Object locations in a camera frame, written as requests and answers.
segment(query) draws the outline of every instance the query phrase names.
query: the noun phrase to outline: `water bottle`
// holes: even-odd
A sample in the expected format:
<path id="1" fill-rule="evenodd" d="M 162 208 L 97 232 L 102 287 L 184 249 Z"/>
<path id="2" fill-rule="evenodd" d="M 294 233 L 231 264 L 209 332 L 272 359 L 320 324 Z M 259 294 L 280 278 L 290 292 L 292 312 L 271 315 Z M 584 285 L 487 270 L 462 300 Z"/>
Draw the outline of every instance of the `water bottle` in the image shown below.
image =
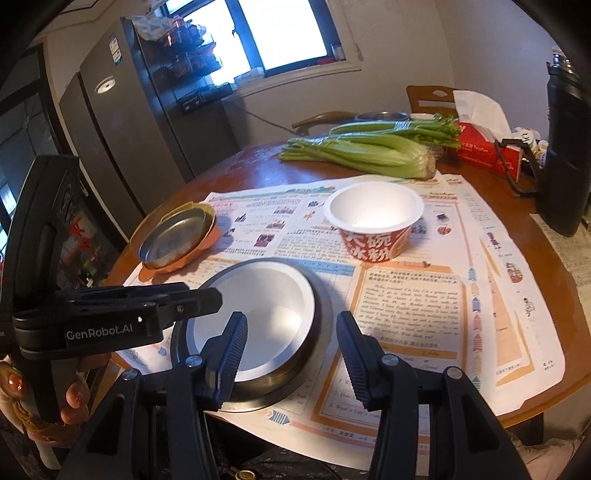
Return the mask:
<path id="1" fill-rule="evenodd" d="M 559 48 L 548 73 L 550 138 L 535 204 L 550 227 L 573 236 L 591 188 L 591 99 Z"/>

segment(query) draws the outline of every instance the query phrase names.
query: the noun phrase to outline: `red tissue box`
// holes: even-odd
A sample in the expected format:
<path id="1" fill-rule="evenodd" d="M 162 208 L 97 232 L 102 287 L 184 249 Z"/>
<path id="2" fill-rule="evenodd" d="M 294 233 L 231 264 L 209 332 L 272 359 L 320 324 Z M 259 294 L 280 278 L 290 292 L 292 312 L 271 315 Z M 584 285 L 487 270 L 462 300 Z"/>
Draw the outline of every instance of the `red tissue box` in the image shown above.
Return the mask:
<path id="1" fill-rule="evenodd" d="M 503 164 L 496 156 L 495 144 L 489 142 L 472 124 L 458 122 L 462 127 L 460 143 L 462 147 L 455 151 L 456 157 L 475 167 L 490 171 L 501 177 L 505 177 Z M 517 181 L 521 169 L 521 149 L 509 145 L 501 148 L 509 176 Z"/>

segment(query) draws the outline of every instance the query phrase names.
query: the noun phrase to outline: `cable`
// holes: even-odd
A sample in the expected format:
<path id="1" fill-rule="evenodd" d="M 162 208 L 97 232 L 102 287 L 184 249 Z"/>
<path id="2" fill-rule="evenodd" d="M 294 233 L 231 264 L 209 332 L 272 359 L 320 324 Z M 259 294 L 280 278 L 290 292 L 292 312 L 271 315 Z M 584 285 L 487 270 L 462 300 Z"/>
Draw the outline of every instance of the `cable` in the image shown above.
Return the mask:
<path id="1" fill-rule="evenodd" d="M 224 105 L 231 105 L 231 106 L 233 106 L 234 108 L 236 108 L 236 109 L 238 109 L 238 110 L 241 110 L 241 111 L 243 111 L 243 112 L 245 112 L 245 113 L 248 113 L 248 115 L 252 115 L 254 118 L 256 118 L 256 119 L 259 119 L 261 122 L 265 122 L 266 124 L 272 125 L 273 127 L 281 128 L 282 130 L 285 130 L 286 132 L 289 132 L 289 133 L 291 133 L 292 135 L 296 135 L 296 136 L 298 136 L 298 137 L 299 137 L 298 133 L 297 133 L 297 132 L 295 132 L 294 130 L 290 130 L 289 128 L 287 128 L 287 127 L 284 127 L 283 125 L 274 124 L 273 122 L 271 122 L 271 121 L 269 121 L 269 120 L 266 120 L 266 119 L 264 119 L 263 117 L 261 117 L 261 116 L 258 116 L 258 115 L 257 115 L 257 114 L 255 114 L 255 113 L 249 112 L 248 110 L 246 110 L 246 109 L 242 108 L 241 106 L 234 105 L 234 104 L 233 104 L 231 101 L 230 101 L 230 102 L 225 102 L 225 103 L 224 103 Z"/>
<path id="2" fill-rule="evenodd" d="M 333 470 L 331 467 L 329 467 L 329 466 L 328 466 L 326 463 L 324 463 L 324 462 L 321 462 L 320 460 L 316 460 L 316 461 L 317 461 L 319 464 L 321 464 L 321 465 L 322 465 L 322 466 L 323 466 L 323 467 L 324 467 L 324 468 L 325 468 L 327 471 L 329 471 L 329 472 L 330 472 L 330 474 L 331 474 L 331 475 L 332 475 L 334 478 L 336 478 L 336 480 L 343 480 L 343 479 L 341 478 L 341 476 L 340 476 L 340 475 L 339 475 L 337 472 L 335 472 L 335 471 L 334 471 L 334 470 Z"/>

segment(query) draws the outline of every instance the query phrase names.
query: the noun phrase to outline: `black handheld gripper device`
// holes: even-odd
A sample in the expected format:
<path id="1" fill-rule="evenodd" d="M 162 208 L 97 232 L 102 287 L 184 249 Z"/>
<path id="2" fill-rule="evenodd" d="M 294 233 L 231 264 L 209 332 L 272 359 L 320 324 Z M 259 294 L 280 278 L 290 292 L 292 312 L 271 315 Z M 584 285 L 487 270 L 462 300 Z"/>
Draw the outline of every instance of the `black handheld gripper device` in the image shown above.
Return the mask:
<path id="1" fill-rule="evenodd" d="M 61 422 L 81 357 L 162 341 L 175 321 L 222 305 L 215 288 L 184 283 L 58 291 L 60 255 L 79 206 L 78 162 L 52 155 L 33 163 L 9 230 L 0 292 L 0 361 L 8 355 L 25 381 L 21 407 L 48 424 Z"/>

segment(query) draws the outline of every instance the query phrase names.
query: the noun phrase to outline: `wooden chair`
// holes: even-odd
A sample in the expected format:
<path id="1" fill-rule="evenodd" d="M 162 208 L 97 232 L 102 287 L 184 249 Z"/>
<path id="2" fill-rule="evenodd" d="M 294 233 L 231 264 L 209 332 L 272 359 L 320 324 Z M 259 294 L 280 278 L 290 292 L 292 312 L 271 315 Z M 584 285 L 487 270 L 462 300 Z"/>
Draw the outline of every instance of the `wooden chair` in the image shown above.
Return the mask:
<path id="1" fill-rule="evenodd" d="M 441 85 L 409 85 L 407 86 L 408 101 L 412 113 L 440 113 L 443 116 L 457 118 L 457 110 L 446 103 L 455 103 L 451 87 Z M 441 106 L 421 106 L 420 102 L 438 102 Z"/>
<path id="2" fill-rule="evenodd" d="M 310 128 L 318 125 L 341 125 L 355 120 L 356 113 L 351 112 L 324 112 L 310 118 L 306 118 L 300 122 L 292 124 L 298 135 L 309 135 Z"/>

